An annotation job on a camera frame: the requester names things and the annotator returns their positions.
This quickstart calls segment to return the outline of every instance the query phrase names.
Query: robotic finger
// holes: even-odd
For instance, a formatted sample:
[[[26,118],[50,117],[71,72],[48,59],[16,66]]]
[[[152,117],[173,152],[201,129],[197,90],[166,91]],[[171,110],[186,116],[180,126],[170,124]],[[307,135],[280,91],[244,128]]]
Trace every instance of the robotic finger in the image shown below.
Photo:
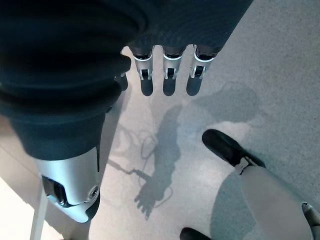
[[[150,96],[154,91],[152,80],[153,47],[130,47],[133,53],[136,69],[139,74],[143,95]]]
[[[171,96],[176,90],[176,79],[178,76],[182,54],[186,47],[163,46],[163,93]]]

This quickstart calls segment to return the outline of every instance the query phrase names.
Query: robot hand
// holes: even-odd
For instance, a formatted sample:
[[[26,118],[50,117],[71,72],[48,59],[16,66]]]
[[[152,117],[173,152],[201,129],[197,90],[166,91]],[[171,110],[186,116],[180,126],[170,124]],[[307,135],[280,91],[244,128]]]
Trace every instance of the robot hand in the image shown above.
[[[266,169],[234,139],[215,129],[202,135],[205,146],[231,164],[243,196],[264,235],[271,240],[318,240],[319,208],[304,194]]]
[[[131,62],[120,54],[122,48],[131,48],[148,96],[152,49],[163,46],[163,91],[169,96],[185,47],[196,45],[186,87],[193,96],[251,2],[1,3],[0,113],[35,158],[46,195],[60,210],[81,223],[98,210],[102,126],[106,111],[128,85],[124,73]]]

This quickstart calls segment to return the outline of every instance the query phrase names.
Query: gray floor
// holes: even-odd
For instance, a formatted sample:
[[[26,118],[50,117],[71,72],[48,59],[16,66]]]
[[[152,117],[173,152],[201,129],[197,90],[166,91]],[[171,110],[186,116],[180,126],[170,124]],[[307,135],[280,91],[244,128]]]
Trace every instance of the gray floor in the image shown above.
[[[318,0],[256,0],[195,97],[186,93],[190,46],[171,97],[162,93],[159,47],[152,96],[141,94],[133,63],[89,239],[177,240],[185,226],[215,240],[263,239],[233,169],[201,142],[208,128],[234,137],[320,202],[319,13]],[[0,123],[0,176],[35,207],[37,170],[5,121]],[[103,143],[107,131],[105,125]],[[88,231],[88,225],[49,209],[48,223],[56,219],[54,227],[65,238]]]

